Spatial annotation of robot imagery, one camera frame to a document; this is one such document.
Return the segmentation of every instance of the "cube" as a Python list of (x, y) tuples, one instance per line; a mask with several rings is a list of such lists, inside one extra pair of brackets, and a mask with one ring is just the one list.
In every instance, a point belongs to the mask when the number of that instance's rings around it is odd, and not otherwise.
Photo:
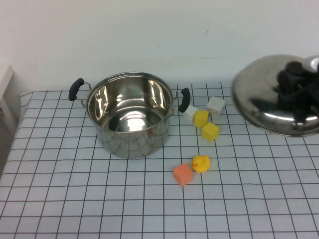
[(218, 117), (222, 113), (225, 104), (226, 101), (224, 99), (213, 96), (206, 105), (206, 110), (209, 111), (210, 115)]
[(208, 121), (209, 112), (198, 110), (195, 114), (195, 126), (204, 127)]
[(181, 187), (193, 180), (193, 172), (186, 163), (176, 167), (173, 171), (173, 176)]
[(194, 106), (188, 106), (187, 110), (183, 113), (183, 116), (188, 120), (188, 121), (194, 121), (195, 119), (195, 114), (198, 111), (198, 108)]
[(209, 142), (213, 142), (219, 136), (219, 127), (209, 122), (203, 127), (201, 136)]

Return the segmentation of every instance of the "rubber duck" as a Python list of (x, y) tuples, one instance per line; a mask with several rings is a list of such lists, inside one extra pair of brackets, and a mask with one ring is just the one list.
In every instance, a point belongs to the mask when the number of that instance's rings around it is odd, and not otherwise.
[(210, 167), (210, 158), (206, 155), (195, 156), (191, 167), (198, 173), (206, 172)]

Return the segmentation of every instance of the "black pot handle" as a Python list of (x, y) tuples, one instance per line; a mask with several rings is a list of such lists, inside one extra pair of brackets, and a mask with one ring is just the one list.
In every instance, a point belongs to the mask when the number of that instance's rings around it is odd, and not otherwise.
[(70, 87), (69, 90), (69, 101), (75, 101), (77, 99), (76, 95), (81, 86), (84, 85), (84, 80), (82, 78), (77, 79)]
[(184, 113), (190, 104), (190, 92), (188, 88), (184, 88), (181, 90), (181, 93), (183, 94), (183, 99), (181, 104), (178, 106), (178, 110), (179, 112)]

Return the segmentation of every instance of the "white block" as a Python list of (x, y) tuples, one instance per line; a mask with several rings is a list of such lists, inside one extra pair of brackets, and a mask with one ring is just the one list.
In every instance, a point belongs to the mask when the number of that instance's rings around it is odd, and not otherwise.
[(224, 99), (213, 96), (206, 105), (206, 110), (209, 111), (210, 115), (218, 117), (222, 113), (225, 104), (226, 101)]
[(196, 111), (198, 111), (198, 108), (194, 106), (188, 106), (187, 110), (183, 113), (183, 116), (189, 121), (194, 121)]

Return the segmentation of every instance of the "grid tablecloth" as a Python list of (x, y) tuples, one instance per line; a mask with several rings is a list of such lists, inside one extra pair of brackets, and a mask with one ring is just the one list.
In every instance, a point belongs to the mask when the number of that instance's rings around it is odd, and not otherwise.
[[(319, 238), (319, 136), (286, 138), (250, 125), (229, 83), (173, 86), (183, 87), (199, 109), (211, 96), (226, 100), (210, 119), (217, 140), (205, 141), (179, 113), (163, 148), (128, 160), (102, 147), (67, 91), (23, 96), (0, 179), (0, 238)], [(179, 187), (173, 169), (196, 155), (210, 156), (210, 170)]]

